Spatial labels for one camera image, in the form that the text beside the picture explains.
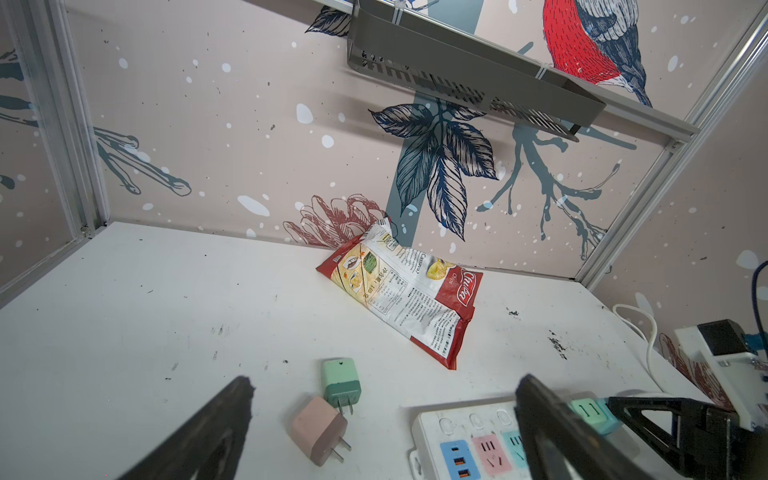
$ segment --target painted bird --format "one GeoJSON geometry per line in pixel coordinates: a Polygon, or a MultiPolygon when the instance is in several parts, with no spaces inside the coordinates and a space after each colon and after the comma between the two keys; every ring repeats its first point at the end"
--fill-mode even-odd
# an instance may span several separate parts
{"type": "Polygon", "coordinates": [[[593,84],[620,85],[651,107],[637,35],[637,0],[545,0],[554,67],[593,84]]]}

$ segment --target chips bag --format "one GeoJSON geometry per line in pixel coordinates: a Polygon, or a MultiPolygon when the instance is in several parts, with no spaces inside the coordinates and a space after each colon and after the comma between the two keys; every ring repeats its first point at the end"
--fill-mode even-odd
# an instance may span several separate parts
{"type": "Polygon", "coordinates": [[[482,273],[401,246],[387,218],[342,245],[317,271],[456,370],[482,273]]]}

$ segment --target pink outlet cover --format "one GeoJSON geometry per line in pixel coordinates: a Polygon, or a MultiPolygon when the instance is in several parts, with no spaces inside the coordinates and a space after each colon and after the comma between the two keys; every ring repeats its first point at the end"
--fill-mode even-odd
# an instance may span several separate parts
{"type": "Polygon", "coordinates": [[[490,476],[498,475],[512,470],[507,455],[502,450],[502,443],[496,435],[486,435],[472,439],[475,451],[478,454],[479,463],[490,476]]]}

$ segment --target pink phone charger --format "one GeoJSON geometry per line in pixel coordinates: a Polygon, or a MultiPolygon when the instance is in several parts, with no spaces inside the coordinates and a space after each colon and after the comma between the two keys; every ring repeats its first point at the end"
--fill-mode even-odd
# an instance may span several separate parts
{"type": "Polygon", "coordinates": [[[334,448],[344,442],[346,419],[322,397],[316,396],[299,412],[290,425],[290,438],[299,446],[304,455],[312,462],[322,467],[331,453],[335,453],[344,462],[334,448]]]}

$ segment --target chips brand logo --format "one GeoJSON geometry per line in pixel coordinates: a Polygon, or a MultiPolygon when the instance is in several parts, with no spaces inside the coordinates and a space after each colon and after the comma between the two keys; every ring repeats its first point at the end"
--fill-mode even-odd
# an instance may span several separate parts
{"type": "Polygon", "coordinates": [[[472,294],[475,292],[475,285],[477,285],[477,276],[472,272],[464,272],[462,284],[456,292],[456,297],[463,306],[469,305],[469,299],[472,298],[472,294]]]}

